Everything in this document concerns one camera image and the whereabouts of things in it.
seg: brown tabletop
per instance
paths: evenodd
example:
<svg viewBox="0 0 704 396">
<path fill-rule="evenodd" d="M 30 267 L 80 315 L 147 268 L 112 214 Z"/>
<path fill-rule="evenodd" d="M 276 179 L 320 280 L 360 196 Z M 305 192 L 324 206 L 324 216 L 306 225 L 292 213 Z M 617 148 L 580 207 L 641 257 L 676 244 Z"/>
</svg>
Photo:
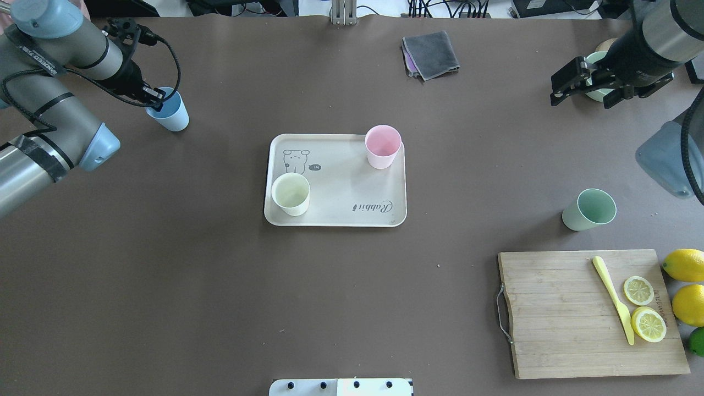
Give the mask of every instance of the brown tabletop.
<svg viewBox="0 0 704 396">
<path fill-rule="evenodd" d="M 550 76 L 629 26 L 615 21 L 325 17 L 143 19 L 183 66 L 191 116 L 172 134 L 64 80 L 120 138 L 0 222 L 3 395 L 266 395 L 277 378 L 412 378 L 416 395 L 694 395 L 685 376 L 518 380 L 498 329 L 497 253 L 701 248 L 704 209 L 634 160 L 697 87 L 684 69 L 606 111 L 551 107 Z M 401 38 L 446 30 L 459 73 L 407 77 Z M 163 47 L 136 57 L 172 85 Z M 263 216 L 282 133 L 395 126 L 408 217 L 397 228 L 290 228 Z M 5 110 L 2 140 L 30 125 Z M 584 188 L 618 205 L 575 233 Z"/>
</svg>

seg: gray towel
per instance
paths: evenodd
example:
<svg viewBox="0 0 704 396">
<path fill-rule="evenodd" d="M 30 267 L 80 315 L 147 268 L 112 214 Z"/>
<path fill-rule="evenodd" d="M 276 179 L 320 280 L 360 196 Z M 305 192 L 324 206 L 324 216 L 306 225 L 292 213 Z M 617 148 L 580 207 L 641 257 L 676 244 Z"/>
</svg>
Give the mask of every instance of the gray towel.
<svg viewBox="0 0 704 396">
<path fill-rule="evenodd" d="M 410 77 L 420 75 L 424 81 L 428 81 L 460 69 L 450 37 L 444 30 L 429 35 L 404 37 L 401 41 Z"/>
</svg>

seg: lemon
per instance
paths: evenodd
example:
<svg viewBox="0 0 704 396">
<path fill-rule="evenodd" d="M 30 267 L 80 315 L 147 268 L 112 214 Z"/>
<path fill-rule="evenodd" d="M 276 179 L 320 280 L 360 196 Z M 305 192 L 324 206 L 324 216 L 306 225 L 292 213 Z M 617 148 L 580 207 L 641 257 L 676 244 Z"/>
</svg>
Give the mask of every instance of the lemon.
<svg viewBox="0 0 704 396">
<path fill-rule="evenodd" d="M 682 282 L 704 280 L 704 252 L 697 249 L 677 249 L 665 257 L 662 269 Z"/>
<path fill-rule="evenodd" d="M 704 326 L 704 286 L 687 285 L 672 298 L 672 312 L 683 323 Z"/>
<path fill-rule="evenodd" d="M 695 329 L 689 335 L 689 350 L 697 356 L 704 357 L 704 327 Z"/>
<path fill-rule="evenodd" d="M 665 321 L 658 312 L 650 307 L 638 307 L 631 315 L 633 331 L 645 341 L 659 342 L 667 334 Z"/>
<path fill-rule="evenodd" d="M 623 293 L 635 305 L 648 305 L 655 294 L 653 286 L 645 278 L 632 276 L 623 282 Z"/>
</svg>

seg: wooden cutting board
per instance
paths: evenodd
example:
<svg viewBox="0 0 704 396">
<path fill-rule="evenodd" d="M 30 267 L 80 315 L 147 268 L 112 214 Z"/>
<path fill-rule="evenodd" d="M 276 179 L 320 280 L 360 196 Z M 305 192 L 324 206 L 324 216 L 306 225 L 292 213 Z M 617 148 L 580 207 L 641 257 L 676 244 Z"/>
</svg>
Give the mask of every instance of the wooden cutting board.
<svg viewBox="0 0 704 396">
<path fill-rule="evenodd" d="M 655 290 L 648 305 L 667 324 L 660 342 L 636 335 L 629 345 L 618 313 L 591 259 L 601 256 L 616 292 L 634 275 Z M 689 374 L 654 250 L 504 252 L 498 255 L 505 285 L 516 378 L 569 378 Z"/>
</svg>

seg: yellow knife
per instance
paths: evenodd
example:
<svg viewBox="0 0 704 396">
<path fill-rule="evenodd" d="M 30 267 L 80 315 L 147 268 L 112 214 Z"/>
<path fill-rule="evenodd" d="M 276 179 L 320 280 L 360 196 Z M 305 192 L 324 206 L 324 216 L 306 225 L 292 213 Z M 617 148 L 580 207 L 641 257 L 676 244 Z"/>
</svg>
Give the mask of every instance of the yellow knife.
<svg viewBox="0 0 704 396">
<path fill-rule="evenodd" d="M 628 343 L 630 345 L 633 345 L 635 341 L 633 328 L 631 327 L 631 312 L 628 310 L 628 307 L 626 307 L 626 304 L 622 303 L 621 300 L 618 298 L 618 295 L 616 294 L 616 289 L 614 289 L 614 284 L 611 281 L 611 276 L 609 275 L 609 270 L 606 269 L 604 259 L 599 256 L 594 256 L 591 262 L 594 264 L 596 272 L 599 273 L 601 281 L 604 282 L 604 286 L 606 286 L 606 290 L 608 290 L 609 295 L 611 296 L 611 300 L 616 306 L 616 311 L 618 312 L 618 316 L 621 318 L 621 324 L 623 325 L 623 331 L 626 333 L 626 339 L 628 340 Z"/>
</svg>

